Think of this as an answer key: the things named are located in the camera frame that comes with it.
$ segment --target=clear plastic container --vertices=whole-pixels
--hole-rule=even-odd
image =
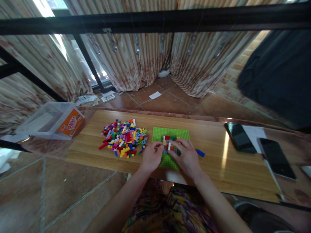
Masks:
[[[20,125],[16,134],[70,140],[84,120],[75,103],[48,102]]]

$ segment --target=finger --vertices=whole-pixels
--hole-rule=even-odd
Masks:
[[[161,145],[162,145],[162,143],[159,142],[159,141],[154,141],[154,142],[151,144],[152,148],[154,148],[154,147],[159,147],[159,146],[161,146]]]
[[[178,150],[182,151],[185,147],[179,144],[177,141],[169,141],[171,145],[176,146]]]
[[[178,156],[178,154],[176,154],[176,152],[173,150],[169,150],[168,153],[175,159],[177,164],[179,164],[180,157]]]
[[[189,142],[190,146],[191,146],[192,148],[194,148],[192,142],[191,142],[191,141],[188,141],[188,142]]]
[[[177,142],[180,142],[184,147],[190,147],[190,143],[186,139],[177,139]]]
[[[163,154],[163,151],[164,151],[164,146],[163,146],[163,145],[160,145],[160,146],[158,147],[158,150],[156,151],[156,154],[162,155],[162,154]]]

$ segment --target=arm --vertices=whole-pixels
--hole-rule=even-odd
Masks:
[[[161,142],[146,147],[138,171],[102,208],[85,232],[121,232],[150,174],[159,166],[163,152]]]
[[[179,157],[174,151],[168,151],[180,168],[193,179],[198,191],[207,204],[211,217],[220,232],[251,232],[237,212],[219,192],[200,165],[198,154],[190,141],[179,139],[171,141],[181,151]]]

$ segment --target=brick wall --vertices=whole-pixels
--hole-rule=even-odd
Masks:
[[[250,45],[245,49],[245,51],[241,54],[241,56],[237,59],[237,61],[233,64],[233,66],[228,69],[227,73],[222,77],[219,82],[214,86],[212,92],[224,97],[230,101],[239,103],[255,112],[265,115],[271,119],[277,120],[283,124],[291,128],[296,128],[291,122],[281,118],[274,111],[255,103],[249,98],[242,95],[240,90],[237,87],[237,78],[244,68],[246,62],[248,61],[250,55],[253,51],[258,47],[261,41],[265,38],[265,36],[269,33],[269,30],[261,31],[257,37],[250,43]]]

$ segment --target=smartphone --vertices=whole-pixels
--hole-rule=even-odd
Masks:
[[[296,175],[278,142],[264,138],[259,138],[259,142],[262,152],[265,155],[273,173],[297,180]]]
[[[225,128],[231,138],[234,147],[240,152],[256,154],[257,151],[247,136],[242,125],[227,122],[225,123]]]

